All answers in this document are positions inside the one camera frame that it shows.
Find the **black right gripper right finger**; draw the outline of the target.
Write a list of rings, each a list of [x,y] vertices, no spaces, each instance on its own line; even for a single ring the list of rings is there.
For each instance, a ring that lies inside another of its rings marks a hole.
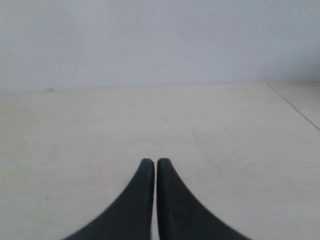
[[[245,240],[192,194],[168,158],[157,161],[156,208],[161,240]]]

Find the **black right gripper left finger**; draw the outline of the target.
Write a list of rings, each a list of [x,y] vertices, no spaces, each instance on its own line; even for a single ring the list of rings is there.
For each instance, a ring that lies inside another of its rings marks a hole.
[[[155,164],[144,158],[120,195],[91,222],[66,240],[150,240]]]

